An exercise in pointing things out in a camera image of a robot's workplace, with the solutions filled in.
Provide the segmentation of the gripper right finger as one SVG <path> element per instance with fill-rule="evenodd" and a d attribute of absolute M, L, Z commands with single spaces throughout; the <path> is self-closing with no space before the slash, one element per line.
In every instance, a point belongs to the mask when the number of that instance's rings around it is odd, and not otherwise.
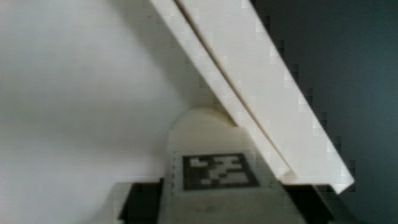
<path fill-rule="evenodd" d="M 284 185 L 307 224 L 358 224 L 328 185 Z"/>

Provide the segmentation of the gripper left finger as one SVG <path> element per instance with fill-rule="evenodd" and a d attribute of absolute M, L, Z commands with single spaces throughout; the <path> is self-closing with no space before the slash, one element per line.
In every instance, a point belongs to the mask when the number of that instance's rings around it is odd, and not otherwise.
<path fill-rule="evenodd" d="M 110 190 L 103 224 L 158 224 L 163 179 L 119 182 Z"/>

